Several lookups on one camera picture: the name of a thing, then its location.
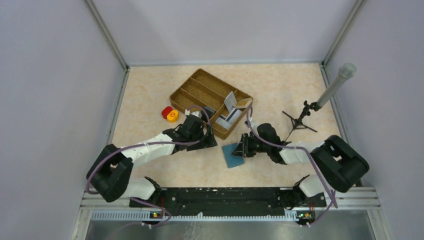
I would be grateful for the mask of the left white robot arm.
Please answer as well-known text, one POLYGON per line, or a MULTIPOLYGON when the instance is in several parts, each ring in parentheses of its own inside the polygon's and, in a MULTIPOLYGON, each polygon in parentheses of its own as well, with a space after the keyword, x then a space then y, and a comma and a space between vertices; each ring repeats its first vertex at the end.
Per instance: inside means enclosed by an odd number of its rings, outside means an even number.
POLYGON ((135 197, 154 207, 161 198, 159 185, 149 177, 136 178, 133 172, 161 157, 215 146, 212 125, 190 114, 182 124, 149 140, 125 147, 106 145, 86 174, 86 187, 93 187, 91 193, 101 195, 107 203, 135 197))

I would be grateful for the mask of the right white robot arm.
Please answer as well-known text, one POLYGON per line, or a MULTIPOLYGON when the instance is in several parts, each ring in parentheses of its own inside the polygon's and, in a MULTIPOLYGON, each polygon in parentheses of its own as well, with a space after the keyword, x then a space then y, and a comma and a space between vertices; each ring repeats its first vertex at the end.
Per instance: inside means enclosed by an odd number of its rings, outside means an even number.
POLYGON ((276 164, 310 163, 319 170, 293 186, 293 200, 299 206, 307 206, 314 196, 328 190, 347 192, 370 170, 368 162, 337 135, 322 142, 285 142, 269 123, 242 134, 231 155, 252 158, 257 153, 267 154, 276 164))

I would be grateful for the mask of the blue card holder wallet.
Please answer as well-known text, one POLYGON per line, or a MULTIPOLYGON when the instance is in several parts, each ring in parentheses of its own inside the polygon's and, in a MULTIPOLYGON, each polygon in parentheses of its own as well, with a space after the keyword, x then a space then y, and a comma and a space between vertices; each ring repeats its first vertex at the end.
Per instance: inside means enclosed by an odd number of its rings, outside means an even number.
POLYGON ((232 143, 232 144, 227 144, 221 147, 226 165, 229 169, 241 166, 245 163, 245 160, 243 157, 232 155, 233 151, 236 149, 237 146, 238 146, 237 143, 232 143))

